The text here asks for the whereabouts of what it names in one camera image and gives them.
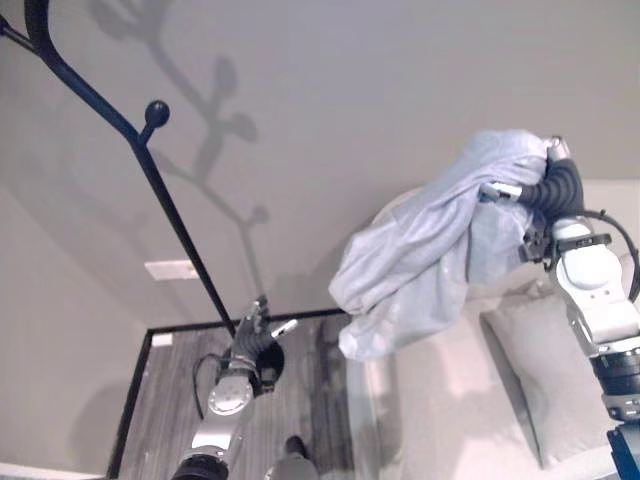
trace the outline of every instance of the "mattress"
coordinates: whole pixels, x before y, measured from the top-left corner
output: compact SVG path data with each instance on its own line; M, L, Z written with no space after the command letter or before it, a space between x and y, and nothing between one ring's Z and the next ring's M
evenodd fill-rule
M474 299L448 330L348 363L356 478L594 480L615 471L608 446L540 468L518 379L479 318L528 300Z

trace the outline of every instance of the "white pillow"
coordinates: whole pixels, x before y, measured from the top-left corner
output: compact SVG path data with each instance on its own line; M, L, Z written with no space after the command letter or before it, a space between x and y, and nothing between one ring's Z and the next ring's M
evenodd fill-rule
M543 468L606 445L615 426L555 295L485 314L527 400Z

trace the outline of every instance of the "crumpled fabric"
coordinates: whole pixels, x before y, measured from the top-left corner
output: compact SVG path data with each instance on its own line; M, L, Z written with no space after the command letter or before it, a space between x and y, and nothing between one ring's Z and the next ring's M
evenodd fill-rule
M546 144L524 130L476 134L438 179L388 205L345 249L329 292L352 322L340 349L368 360L436 333L459 316L469 284L492 283L521 264L532 213L482 203L480 185L534 185Z

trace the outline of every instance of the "wooden floor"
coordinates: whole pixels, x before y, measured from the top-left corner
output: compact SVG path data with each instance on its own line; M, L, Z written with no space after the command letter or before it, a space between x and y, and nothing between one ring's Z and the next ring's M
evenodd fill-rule
M344 357L337 346L346 316L308 319L281 340L284 372L274 393L260 397L230 480L264 478L290 435L300 435L323 480L352 480ZM199 422L191 394L194 361L228 345L223 329L179 332L152 347L136 402L119 478L169 479ZM199 377L204 402L214 362Z

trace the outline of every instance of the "wall outlet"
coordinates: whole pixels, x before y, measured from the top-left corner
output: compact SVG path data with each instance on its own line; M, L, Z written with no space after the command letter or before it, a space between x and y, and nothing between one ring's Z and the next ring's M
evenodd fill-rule
M145 262L144 268L154 280L191 280L199 278L191 260L166 260Z

